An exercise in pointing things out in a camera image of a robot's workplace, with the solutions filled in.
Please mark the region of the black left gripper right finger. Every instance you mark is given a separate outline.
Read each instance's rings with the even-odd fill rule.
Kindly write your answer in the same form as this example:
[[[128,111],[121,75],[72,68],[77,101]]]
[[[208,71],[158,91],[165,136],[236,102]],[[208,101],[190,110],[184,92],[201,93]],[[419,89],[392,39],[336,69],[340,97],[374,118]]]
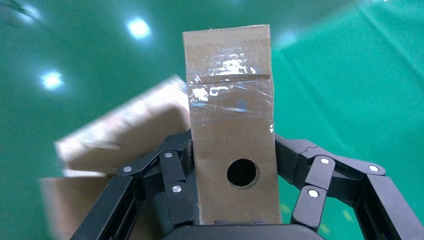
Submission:
[[[290,222],[319,229],[327,198],[354,210],[366,240],[421,240],[424,227],[386,170],[306,139],[275,136],[277,172],[300,190]]]

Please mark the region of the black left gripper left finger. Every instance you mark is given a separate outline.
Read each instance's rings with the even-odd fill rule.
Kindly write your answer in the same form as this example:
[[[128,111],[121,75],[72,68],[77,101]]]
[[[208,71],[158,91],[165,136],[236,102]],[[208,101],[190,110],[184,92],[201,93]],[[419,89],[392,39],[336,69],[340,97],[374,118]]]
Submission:
[[[192,225],[187,177],[194,170],[192,133],[169,135],[151,153],[121,167],[72,235],[73,240],[128,240],[142,202],[164,192],[173,227]]]

